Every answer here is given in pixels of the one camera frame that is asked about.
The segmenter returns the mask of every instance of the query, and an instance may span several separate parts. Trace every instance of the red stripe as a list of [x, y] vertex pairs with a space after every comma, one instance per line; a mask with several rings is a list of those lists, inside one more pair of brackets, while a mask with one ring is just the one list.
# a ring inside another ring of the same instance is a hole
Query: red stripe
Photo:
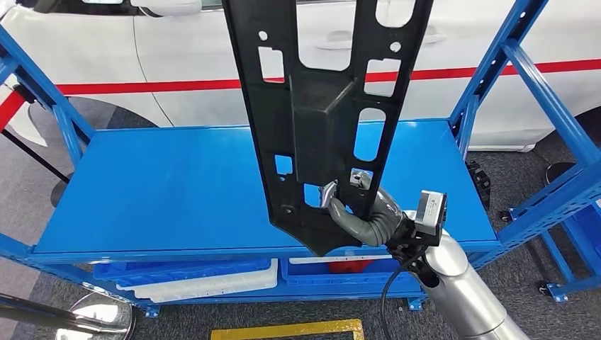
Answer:
[[17, 91], [12, 91], [0, 104], [0, 131], [4, 130], [9, 120], [17, 113], [18, 109], [25, 103], [25, 99]]
[[[542, 62], [537, 64], [542, 73], [585, 71], [601, 69], [601, 59], [575, 60], [570, 62]], [[420, 69], [411, 74], [411, 80], [469, 78], [475, 67], [456, 69]], [[513, 66], [507, 66], [502, 75], [516, 74]], [[367, 74], [365, 81], [395, 81], [397, 72], [377, 72]], [[62, 84], [58, 88], [65, 95], [76, 94], [131, 94], [138, 92], [169, 92], [197, 90], [239, 89], [240, 80], [193, 80], [193, 81], [156, 81], [150, 83], [117, 83], [117, 84]]]

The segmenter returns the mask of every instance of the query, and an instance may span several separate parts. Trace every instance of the robotic arm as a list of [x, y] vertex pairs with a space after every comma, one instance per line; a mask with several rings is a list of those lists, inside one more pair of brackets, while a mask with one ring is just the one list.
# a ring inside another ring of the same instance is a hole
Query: robotic arm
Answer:
[[[352, 174], [352, 183], [360, 188], [368, 188], [370, 182], [363, 171]], [[380, 188], [371, 218], [365, 221], [344, 209], [335, 198], [336, 187], [331, 182], [322, 188], [321, 207], [359, 241], [373, 247], [385, 244], [462, 339], [529, 339], [473, 269], [461, 246], [442, 230], [446, 194], [422, 191], [417, 210], [402, 211]]]

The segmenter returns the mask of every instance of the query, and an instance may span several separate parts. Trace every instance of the blue plastic bin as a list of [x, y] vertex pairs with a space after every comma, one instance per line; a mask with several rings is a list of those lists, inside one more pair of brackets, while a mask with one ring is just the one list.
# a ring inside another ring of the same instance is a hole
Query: blue plastic bin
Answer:
[[280, 261], [282, 278], [288, 285], [340, 285], [385, 283], [398, 268], [395, 259], [374, 260], [363, 273], [330, 273], [327, 263], [291, 264], [288, 259]]
[[252, 261], [118, 262], [94, 266], [94, 278], [121, 287], [149, 285], [268, 269], [271, 259]]
[[574, 214], [573, 218], [582, 227], [597, 254], [601, 256], [601, 208], [593, 203]]

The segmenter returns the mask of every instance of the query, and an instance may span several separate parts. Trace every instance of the white plastic tray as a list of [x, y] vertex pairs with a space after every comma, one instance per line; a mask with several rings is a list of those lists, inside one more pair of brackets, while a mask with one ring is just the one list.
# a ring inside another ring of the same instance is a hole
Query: white plastic tray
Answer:
[[278, 260], [272, 259], [271, 266], [263, 271], [151, 283], [149, 285], [134, 285], [131, 287], [117, 285], [117, 289], [133, 290], [135, 297], [151, 299], [151, 301], [158, 303], [267, 289], [273, 288], [277, 284]]

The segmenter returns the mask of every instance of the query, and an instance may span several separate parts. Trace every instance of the black plastic panel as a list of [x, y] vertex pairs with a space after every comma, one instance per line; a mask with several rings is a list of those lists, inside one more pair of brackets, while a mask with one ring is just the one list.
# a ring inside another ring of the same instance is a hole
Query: black plastic panel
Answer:
[[[351, 62], [338, 72], [309, 69], [299, 60], [294, 0], [223, 1], [271, 223], [320, 256], [360, 243], [336, 226], [326, 211], [305, 204], [304, 183], [323, 186], [338, 180], [342, 202], [357, 215], [369, 215], [432, 0], [417, 0], [411, 19], [401, 28], [380, 25], [376, 5], [377, 0], [357, 1]], [[265, 32], [267, 39], [259, 37], [259, 32]], [[391, 49], [395, 42], [402, 45], [398, 52]], [[282, 52], [282, 83], [263, 80], [259, 47]], [[366, 94], [369, 60], [385, 58], [401, 61], [392, 96]], [[357, 123], [364, 108], [386, 114], [373, 161], [354, 156]], [[292, 174], [277, 174], [276, 155], [292, 158]], [[373, 173], [368, 191], [350, 185], [352, 169]]]

